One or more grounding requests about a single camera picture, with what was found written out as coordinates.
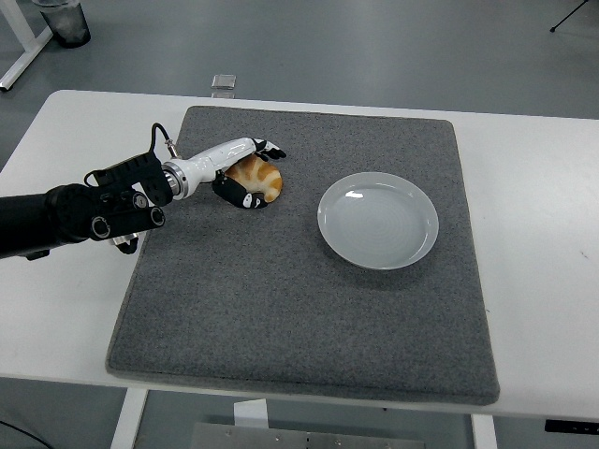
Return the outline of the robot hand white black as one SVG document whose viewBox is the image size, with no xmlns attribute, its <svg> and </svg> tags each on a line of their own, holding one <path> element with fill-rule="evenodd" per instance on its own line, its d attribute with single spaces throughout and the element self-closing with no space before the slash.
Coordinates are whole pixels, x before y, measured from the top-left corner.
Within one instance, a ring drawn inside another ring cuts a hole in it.
<svg viewBox="0 0 599 449">
<path fill-rule="evenodd" d="M 214 146 L 187 160 L 172 160 L 173 177 L 184 199 L 208 183 L 221 199 L 240 209 L 261 209 L 276 200 L 283 178 L 274 161 L 286 158 L 265 139 L 238 138 Z"/>
</svg>

